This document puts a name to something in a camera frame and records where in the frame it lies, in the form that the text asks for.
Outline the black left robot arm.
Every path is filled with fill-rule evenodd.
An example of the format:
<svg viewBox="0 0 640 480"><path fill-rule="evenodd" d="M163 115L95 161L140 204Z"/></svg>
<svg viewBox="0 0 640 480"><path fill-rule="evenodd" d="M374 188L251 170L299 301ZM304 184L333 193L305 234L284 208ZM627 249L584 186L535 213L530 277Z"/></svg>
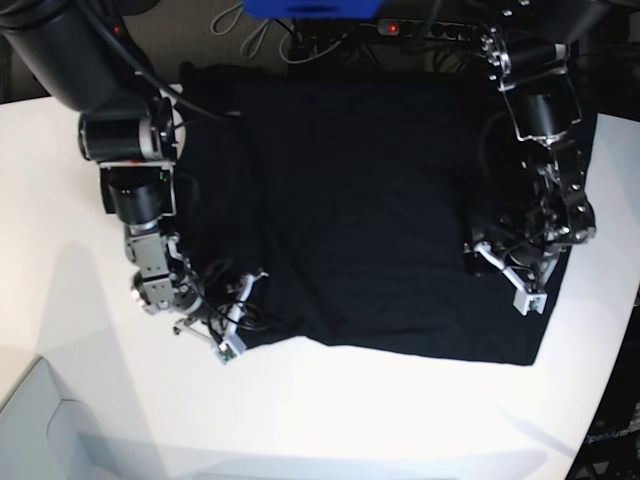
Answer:
<svg viewBox="0 0 640 480"><path fill-rule="evenodd" d="M571 46L610 6L605 1L494 1L479 45L525 148L532 203L515 209L507 238L483 235L474 253L517 290L540 293L567 249L597 231L574 137L583 115L569 72Z"/></svg>

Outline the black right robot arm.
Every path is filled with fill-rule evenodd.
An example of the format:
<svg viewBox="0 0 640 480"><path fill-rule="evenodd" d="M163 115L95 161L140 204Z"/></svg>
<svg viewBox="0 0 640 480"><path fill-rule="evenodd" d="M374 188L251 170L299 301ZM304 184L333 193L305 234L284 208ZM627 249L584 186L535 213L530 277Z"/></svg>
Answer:
<svg viewBox="0 0 640 480"><path fill-rule="evenodd" d="M81 155L100 172L103 208L124 226L137 270L132 293L149 314L210 325L213 307L182 252L174 107L229 121L166 84L131 37L113 1L4 1L1 34L45 90L79 113Z"/></svg>

